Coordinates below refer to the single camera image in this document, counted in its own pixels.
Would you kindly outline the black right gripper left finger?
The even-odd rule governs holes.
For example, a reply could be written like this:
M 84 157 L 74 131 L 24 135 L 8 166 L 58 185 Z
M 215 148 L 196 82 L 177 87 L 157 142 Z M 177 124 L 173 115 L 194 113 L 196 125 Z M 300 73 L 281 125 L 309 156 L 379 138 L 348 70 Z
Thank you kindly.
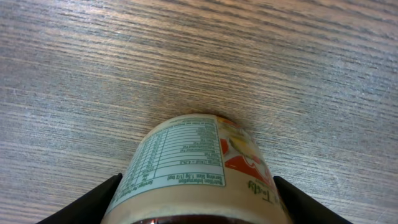
M 37 224 L 100 223 L 122 177 L 122 173 L 110 177 L 71 204 Z

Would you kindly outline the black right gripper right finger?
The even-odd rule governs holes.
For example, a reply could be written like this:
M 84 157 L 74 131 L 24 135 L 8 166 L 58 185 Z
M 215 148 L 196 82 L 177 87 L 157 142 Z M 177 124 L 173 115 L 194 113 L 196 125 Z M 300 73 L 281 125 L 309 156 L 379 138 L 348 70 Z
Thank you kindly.
M 273 179 L 294 223 L 352 224 L 282 177 L 274 176 Z

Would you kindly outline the Knorr stock cube jar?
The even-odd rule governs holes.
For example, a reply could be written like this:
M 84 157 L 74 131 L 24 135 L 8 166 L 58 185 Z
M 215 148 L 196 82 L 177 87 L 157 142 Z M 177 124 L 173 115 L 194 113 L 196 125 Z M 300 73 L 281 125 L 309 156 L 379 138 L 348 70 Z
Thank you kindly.
M 212 114 L 169 119 L 149 132 L 103 223 L 291 223 L 250 135 Z

